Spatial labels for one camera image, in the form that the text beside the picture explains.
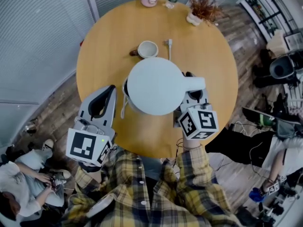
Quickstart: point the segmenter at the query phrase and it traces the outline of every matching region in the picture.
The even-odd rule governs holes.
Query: wooden floor
[[[260,90],[253,86],[251,68],[260,63],[259,52],[265,48],[265,42],[252,19],[241,7],[224,8],[223,13],[224,15],[218,21],[218,27],[229,42],[237,62],[239,75],[238,98],[230,122],[248,123],[241,113],[241,107],[263,107],[261,94],[264,93],[270,100],[275,100],[276,89],[279,91],[281,87]],[[38,132],[33,136],[23,133],[15,149],[26,150],[29,142],[39,147],[44,140],[51,138],[55,141],[52,164],[57,168],[65,167],[74,174],[77,164],[65,156],[65,143],[67,130],[73,126],[80,104],[76,79],[73,76],[49,98],[48,106],[37,118]],[[255,130],[252,126],[245,128],[248,134]],[[239,125],[237,125],[237,131],[241,131]],[[248,194],[253,187],[259,187],[262,184],[262,177],[254,173],[251,166],[236,164],[218,153],[210,154],[210,162],[215,170],[222,165],[216,174],[219,183],[226,190],[232,208],[236,210],[244,204],[251,212],[255,212],[257,205],[249,200]],[[73,184],[72,179],[69,187],[72,188]]]

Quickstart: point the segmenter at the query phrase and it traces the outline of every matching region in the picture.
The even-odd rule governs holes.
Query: yellow plaid shirt
[[[114,163],[102,167],[98,183],[79,167],[76,174],[77,194],[69,199],[67,213],[60,226],[241,226],[231,212],[222,187],[209,166],[203,147],[177,157],[180,178],[171,164],[162,165],[160,180],[153,188],[150,205],[140,156],[127,150],[116,155]],[[90,218],[89,210],[102,205]]]

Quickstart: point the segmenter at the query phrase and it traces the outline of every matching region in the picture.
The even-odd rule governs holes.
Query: potted plant
[[[217,0],[189,0],[191,12],[187,15],[187,22],[198,26],[202,21],[213,23],[221,14],[221,8],[216,5]]]

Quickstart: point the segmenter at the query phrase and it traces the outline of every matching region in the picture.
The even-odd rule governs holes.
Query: white mug
[[[131,56],[140,56],[144,59],[156,57],[159,53],[158,46],[152,41],[143,41],[139,44],[138,49],[131,51]]]

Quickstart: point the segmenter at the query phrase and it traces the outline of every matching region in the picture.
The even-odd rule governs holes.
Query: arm
[[[43,183],[51,184],[51,178],[47,174],[38,173],[38,172],[34,171],[32,168],[30,168],[20,162],[15,162],[15,164],[19,167],[20,172],[22,172],[23,174],[31,176],[33,178],[37,178],[38,180],[40,180]]]
[[[193,215],[203,216],[211,226],[240,226],[213,176],[205,149],[199,141],[184,138],[183,142],[185,152],[177,157],[180,167],[177,194],[183,206]]]
[[[33,178],[37,178],[38,172],[34,171],[32,168],[29,168],[28,166],[20,162],[15,162],[15,164],[19,167],[20,172],[22,172],[23,174],[31,176]]]
[[[101,171],[87,173],[79,166],[75,180],[77,194],[69,198],[68,212],[62,217],[59,226],[84,226],[87,222],[86,213],[96,204],[89,194],[97,192],[102,186]]]
[[[274,162],[271,165],[269,178],[268,178],[268,180],[266,180],[263,183],[263,190],[264,191],[266,191],[268,187],[273,185],[273,183],[276,181],[279,173],[282,171],[283,165],[284,165],[284,155],[285,155],[285,153],[286,153],[286,149],[279,151],[277,153],[277,155],[275,156]]]
[[[22,208],[19,214],[23,217],[29,217],[34,213],[38,212],[41,207],[45,204],[47,196],[52,192],[52,187],[45,188],[35,200],[27,203],[25,208]]]
[[[39,205],[42,207],[45,204],[47,196],[52,192],[52,186],[49,185],[46,187],[39,195],[36,197],[36,201],[39,203]]]

